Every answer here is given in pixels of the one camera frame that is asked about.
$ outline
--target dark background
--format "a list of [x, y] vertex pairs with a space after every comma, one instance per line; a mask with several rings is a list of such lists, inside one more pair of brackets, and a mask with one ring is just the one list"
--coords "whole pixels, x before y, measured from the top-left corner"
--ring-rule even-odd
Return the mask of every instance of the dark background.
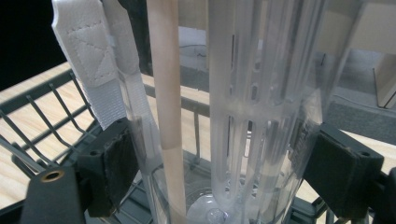
[[0, 91], [66, 61], [50, 0], [0, 1]]

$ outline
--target clear plastic cylinder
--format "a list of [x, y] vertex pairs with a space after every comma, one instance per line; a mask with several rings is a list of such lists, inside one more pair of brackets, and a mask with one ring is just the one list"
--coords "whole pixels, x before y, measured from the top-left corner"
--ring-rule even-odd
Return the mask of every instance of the clear plastic cylinder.
[[[185, 192], [177, 193], [185, 196], [186, 214], [179, 215], [186, 223], [284, 221], [361, 5], [178, 1]], [[139, 82], [139, 75], [120, 76], [152, 215], [155, 222], [176, 223], [155, 118], [135, 109], [149, 106], [136, 105]]]

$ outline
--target transparent tube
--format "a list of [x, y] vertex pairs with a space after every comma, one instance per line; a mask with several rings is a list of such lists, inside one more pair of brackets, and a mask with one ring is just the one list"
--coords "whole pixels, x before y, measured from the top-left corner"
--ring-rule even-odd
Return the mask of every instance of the transparent tube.
[[225, 213], [276, 222], [297, 190], [361, 8], [327, 2], [209, 2], [211, 186]]
[[[198, 89], [181, 90], [179, 169], [185, 192], [173, 193], [186, 196], [185, 219], [283, 222], [345, 60], [361, 1], [195, 0], [178, 1], [178, 8], [182, 85]], [[154, 221], [172, 223], [168, 192], [175, 189], [166, 183], [155, 116], [142, 77], [122, 61], [128, 50], [136, 50], [117, 45], [114, 50], [120, 55], [120, 85]], [[183, 83], [183, 76], [194, 79], [207, 72], [208, 90], [200, 83]], [[210, 122], [200, 101], [207, 95]], [[188, 132], [194, 130], [191, 147]]]

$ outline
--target wooden table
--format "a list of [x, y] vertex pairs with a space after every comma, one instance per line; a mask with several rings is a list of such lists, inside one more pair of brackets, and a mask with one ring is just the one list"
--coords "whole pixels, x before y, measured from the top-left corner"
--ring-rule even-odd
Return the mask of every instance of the wooden table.
[[[33, 86], [48, 80], [62, 71], [69, 69], [70, 66], [68, 63], [61, 64], [53, 69], [50, 69], [48, 72], [37, 75], [36, 77], [32, 77], [28, 80], [23, 81], [22, 83], [13, 86], [7, 90], [0, 92], [0, 102], [4, 102], [7, 99], [12, 98], [13, 96], [24, 92]], [[144, 82], [150, 86], [153, 86], [153, 78], [148, 76], [143, 76]], [[73, 83], [68, 83], [61, 88], [59, 88], [59, 92], [64, 98], [68, 107], [72, 109], [76, 109], [83, 104], [77, 89], [74, 87]], [[181, 87], [181, 94], [184, 97], [193, 99], [195, 101], [209, 104], [209, 94], [204, 91], [198, 91], [195, 89]], [[156, 119], [156, 105], [155, 99], [152, 97], [148, 98], [149, 104], [151, 106], [152, 111], [154, 112], [154, 117]], [[48, 119], [51, 122], [57, 122], [61, 118], [64, 117], [64, 112], [60, 108], [59, 103], [57, 103], [54, 96], [48, 94], [42, 99], [37, 101], [37, 104], [40, 108], [45, 112]], [[193, 114], [188, 110], [182, 110], [182, 132], [183, 132], [183, 148], [194, 152], [195, 150], [195, 134], [194, 134], [194, 122], [193, 122]], [[47, 129], [44, 122], [40, 120], [40, 117], [36, 114], [31, 106], [26, 106], [23, 109], [16, 111], [10, 115], [10, 117], [16, 122], [16, 124], [22, 129], [26, 135], [35, 136], [42, 132], [42, 130]], [[82, 129], [86, 129], [92, 123], [92, 117], [88, 112], [84, 112], [76, 118], [78, 124]], [[204, 159], [210, 158], [210, 142], [209, 142], [209, 130], [210, 130], [210, 122], [209, 118], [204, 116], [199, 117], [200, 121], [200, 144], [201, 144], [201, 156]], [[8, 125], [0, 119], [0, 134], [3, 135], [8, 141], [15, 141], [20, 145], [23, 145], [22, 140], [8, 127]], [[64, 138], [65, 141], [73, 143], [80, 136], [81, 133], [77, 132], [76, 129], [71, 125], [65, 125], [59, 131], [61, 137]], [[347, 133], [358, 141], [362, 142], [367, 147], [370, 147], [382, 154], [385, 157], [385, 163], [382, 170], [385, 173], [388, 173], [391, 167], [396, 166], [396, 146], [386, 144], [383, 142], [376, 141], [374, 139], [366, 138], [364, 136], [360, 136], [354, 133]], [[60, 153], [65, 146], [60, 144], [58, 140], [56, 140], [53, 136], [49, 137], [43, 143], [40, 143], [37, 146], [41, 151], [43, 151], [49, 157], [54, 157], [58, 153]], [[8, 206], [12, 203], [15, 203], [19, 200], [22, 200], [25, 197], [25, 192], [27, 190], [27, 185], [29, 182], [28, 177], [26, 177], [20, 170], [17, 168], [12, 161], [10, 160], [11, 154], [0, 147], [0, 208]], [[303, 198], [309, 202], [313, 202], [318, 195], [310, 188], [310, 186], [306, 183], [303, 183], [300, 187], [300, 190], [297, 193], [297, 196]]]

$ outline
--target circular bottom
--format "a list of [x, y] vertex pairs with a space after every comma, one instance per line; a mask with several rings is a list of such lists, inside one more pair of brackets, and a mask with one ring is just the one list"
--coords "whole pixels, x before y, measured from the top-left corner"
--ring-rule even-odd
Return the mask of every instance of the circular bottom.
[[229, 215], [219, 209], [212, 194], [206, 194], [199, 197], [187, 212], [189, 224], [209, 223], [223, 224], [226, 223]]

